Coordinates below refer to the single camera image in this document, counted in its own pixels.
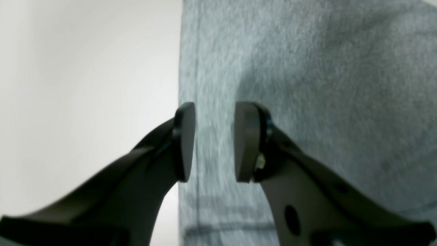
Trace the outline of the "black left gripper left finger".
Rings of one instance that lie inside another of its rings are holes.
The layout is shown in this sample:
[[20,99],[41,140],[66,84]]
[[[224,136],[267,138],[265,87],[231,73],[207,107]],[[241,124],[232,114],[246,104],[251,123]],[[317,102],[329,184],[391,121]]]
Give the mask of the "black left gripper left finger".
[[129,153],[60,200],[1,218],[2,246],[148,246],[162,201],[192,169],[196,110],[182,104]]

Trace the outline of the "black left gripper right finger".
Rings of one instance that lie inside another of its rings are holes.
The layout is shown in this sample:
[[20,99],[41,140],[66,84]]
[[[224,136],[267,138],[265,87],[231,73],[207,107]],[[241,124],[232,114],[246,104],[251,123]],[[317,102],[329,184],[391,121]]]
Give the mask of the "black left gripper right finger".
[[311,158],[261,104],[239,101],[234,118],[237,182],[261,185],[281,246],[429,246],[429,222],[376,204]]

